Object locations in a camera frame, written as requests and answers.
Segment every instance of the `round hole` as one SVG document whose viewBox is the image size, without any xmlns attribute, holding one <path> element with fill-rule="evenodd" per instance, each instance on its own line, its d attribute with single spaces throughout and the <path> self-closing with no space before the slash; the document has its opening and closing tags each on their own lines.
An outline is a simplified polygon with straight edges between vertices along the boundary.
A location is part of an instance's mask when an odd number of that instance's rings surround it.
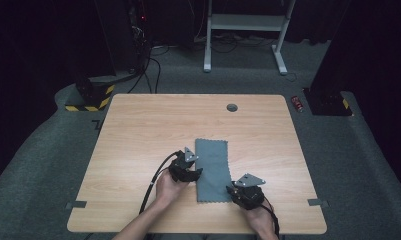
<svg viewBox="0 0 401 240">
<path fill-rule="evenodd" d="M 230 112 L 235 112 L 238 110 L 238 107 L 237 107 L 237 105 L 230 103 L 227 105 L 227 110 Z"/>
</svg>

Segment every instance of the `hand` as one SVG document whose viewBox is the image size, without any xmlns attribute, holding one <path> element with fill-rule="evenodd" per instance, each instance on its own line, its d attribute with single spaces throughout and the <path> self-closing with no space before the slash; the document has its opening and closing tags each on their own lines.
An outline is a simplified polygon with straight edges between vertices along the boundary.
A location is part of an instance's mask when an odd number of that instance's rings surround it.
<svg viewBox="0 0 401 240">
<path fill-rule="evenodd" d="M 188 182 L 175 182 L 169 170 L 164 170 L 156 183 L 156 201 L 166 206 L 170 205 L 188 184 Z"/>
<path fill-rule="evenodd" d="M 273 211 L 273 208 L 268 201 L 263 201 L 262 205 Z M 274 220 L 268 211 L 262 207 L 252 210 L 246 210 L 242 208 L 241 211 L 249 222 L 250 227 L 260 236 L 262 240 L 278 239 L 278 237 L 275 235 Z"/>
</svg>

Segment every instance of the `white shelf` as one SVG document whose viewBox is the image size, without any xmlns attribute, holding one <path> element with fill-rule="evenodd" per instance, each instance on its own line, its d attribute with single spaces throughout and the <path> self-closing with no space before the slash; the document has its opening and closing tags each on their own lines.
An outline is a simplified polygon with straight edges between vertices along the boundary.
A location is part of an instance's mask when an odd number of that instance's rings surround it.
<svg viewBox="0 0 401 240">
<path fill-rule="evenodd" d="M 212 29 L 281 31 L 284 16 L 213 14 Z"/>
</svg>

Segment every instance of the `table top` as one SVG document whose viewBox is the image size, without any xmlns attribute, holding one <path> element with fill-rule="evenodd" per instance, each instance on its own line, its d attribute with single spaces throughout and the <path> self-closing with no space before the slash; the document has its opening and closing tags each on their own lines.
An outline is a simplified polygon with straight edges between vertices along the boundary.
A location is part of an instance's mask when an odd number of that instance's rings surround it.
<svg viewBox="0 0 401 240">
<path fill-rule="evenodd" d="M 230 112 L 228 104 L 238 110 Z M 171 153 L 196 138 L 228 141 L 231 177 L 266 180 L 282 234 L 322 234 L 320 206 L 284 97 L 279 95 L 117 94 L 113 97 L 68 229 L 119 232 L 138 215 L 152 176 Z M 155 188 L 148 202 L 155 196 Z M 195 183 L 150 232 L 252 233 L 234 203 L 198 203 Z"/>
</svg>

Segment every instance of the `gray carpet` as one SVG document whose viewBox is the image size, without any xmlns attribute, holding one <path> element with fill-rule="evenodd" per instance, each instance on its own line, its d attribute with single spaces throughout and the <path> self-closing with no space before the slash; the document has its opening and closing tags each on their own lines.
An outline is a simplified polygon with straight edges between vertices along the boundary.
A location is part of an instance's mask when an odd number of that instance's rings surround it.
<svg viewBox="0 0 401 240">
<path fill-rule="evenodd" d="M 228 46 L 216 46 L 225 50 Z M 290 113 L 328 231 L 323 235 L 288 235 L 286 239 L 401 239 L 401 185 L 389 168 L 352 93 L 343 92 L 352 117 L 311 114 L 303 87 L 309 87 L 328 44 L 285 43 L 282 54 L 289 75 L 279 75 L 268 46 L 212 52 L 212 72 L 203 73 L 203 51 L 171 48 L 155 56 L 162 73 L 159 93 L 280 94 Z M 166 48 L 155 49 L 154 54 Z M 152 81 L 157 65 L 151 62 Z M 135 80 L 116 85 L 127 92 Z M 59 110 L 26 140 L 0 178 L 0 239 L 84 239 L 66 224 L 67 202 L 76 199 L 98 131 L 93 120 L 103 112 L 67 112 L 64 103 L 73 86 L 56 95 Z M 133 93 L 148 93 L 143 78 Z M 305 105 L 296 112 L 289 100 L 298 95 Z M 110 239 L 96 233 L 90 239 Z"/>
</svg>

